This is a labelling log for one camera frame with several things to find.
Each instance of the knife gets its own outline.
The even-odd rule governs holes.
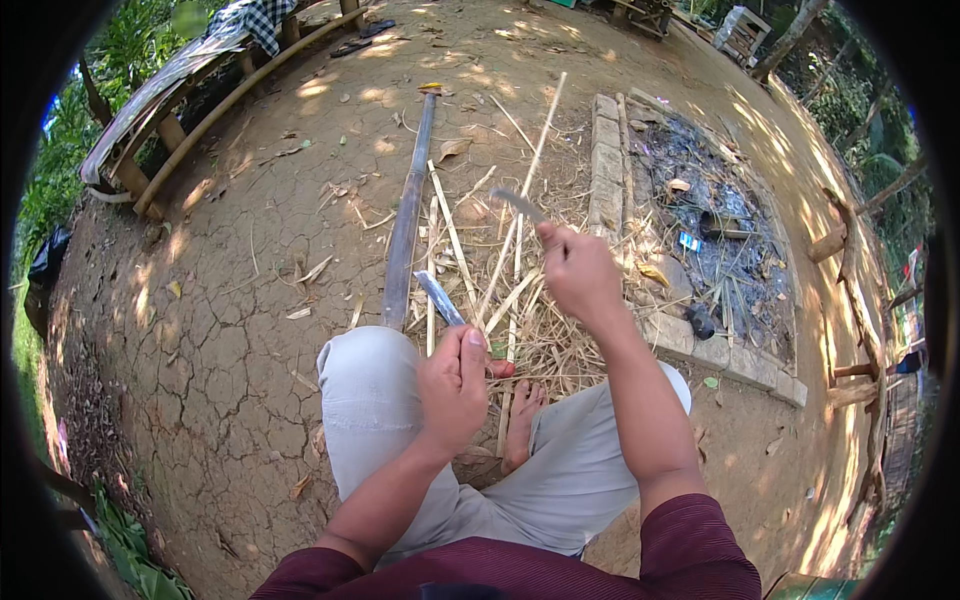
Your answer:
[[[457,311],[456,307],[453,305],[453,302],[450,301],[450,296],[446,294],[444,288],[440,285],[440,282],[438,282],[435,277],[426,271],[414,271],[414,277],[417,278],[417,281],[420,282],[420,287],[423,288],[423,290],[426,292],[426,295],[429,296],[433,301],[434,306],[436,306],[437,310],[440,311],[440,314],[446,320],[446,324],[467,324],[467,322],[464,321],[464,318],[460,316],[460,312]]]
[[[501,198],[506,200],[514,206],[517,210],[522,212],[527,216],[528,219],[534,222],[534,225],[539,225],[547,220],[546,215],[543,214],[543,211],[534,206],[532,202],[526,198],[522,198],[510,191],[505,187],[495,187],[490,190],[490,195],[495,198]]]

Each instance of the red cloth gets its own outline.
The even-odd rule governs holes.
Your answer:
[[[759,598],[760,576],[736,545],[720,505],[692,493],[664,502],[640,528],[639,579],[605,573],[531,546],[467,538],[370,575],[347,555],[304,548],[287,555],[257,600],[420,598],[424,583],[482,584],[508,598]]]

